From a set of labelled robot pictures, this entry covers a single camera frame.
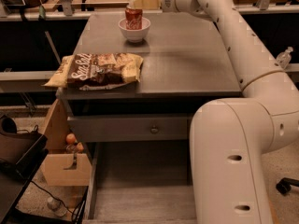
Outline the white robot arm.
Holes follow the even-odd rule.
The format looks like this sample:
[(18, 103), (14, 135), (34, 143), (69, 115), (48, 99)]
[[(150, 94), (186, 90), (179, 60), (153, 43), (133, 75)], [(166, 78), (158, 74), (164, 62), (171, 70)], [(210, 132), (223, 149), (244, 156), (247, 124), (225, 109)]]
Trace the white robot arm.
[(299, 139), (299, 91), (233, 0), (132, 0), (214, 21), (242, 95), (202, 105), (190, 128), (198, 224), (273, 224), (261, 157)]

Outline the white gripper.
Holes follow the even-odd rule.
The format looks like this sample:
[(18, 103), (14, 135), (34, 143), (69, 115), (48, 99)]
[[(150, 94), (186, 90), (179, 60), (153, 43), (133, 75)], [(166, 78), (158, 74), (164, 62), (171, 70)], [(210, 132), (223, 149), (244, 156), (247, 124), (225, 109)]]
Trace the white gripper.
[(176, 0), (134, 0), (133, 8), (136, 9), (159, 9), (162, 6), (163, 12), (177, 12)]

